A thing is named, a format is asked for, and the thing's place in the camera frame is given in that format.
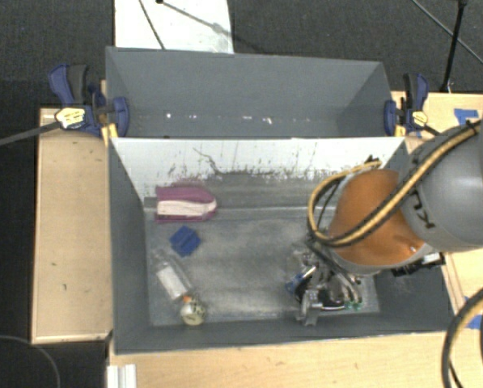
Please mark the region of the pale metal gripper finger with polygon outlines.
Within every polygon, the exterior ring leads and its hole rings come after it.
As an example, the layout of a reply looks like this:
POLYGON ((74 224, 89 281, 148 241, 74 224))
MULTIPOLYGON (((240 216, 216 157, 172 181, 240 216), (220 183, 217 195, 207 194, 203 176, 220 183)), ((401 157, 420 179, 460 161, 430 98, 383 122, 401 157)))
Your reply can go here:
POLYGON ((306 291, 300 302, 297 320, 305 327, 315 326, 321 312, 321 302, 317 291, 306 291))

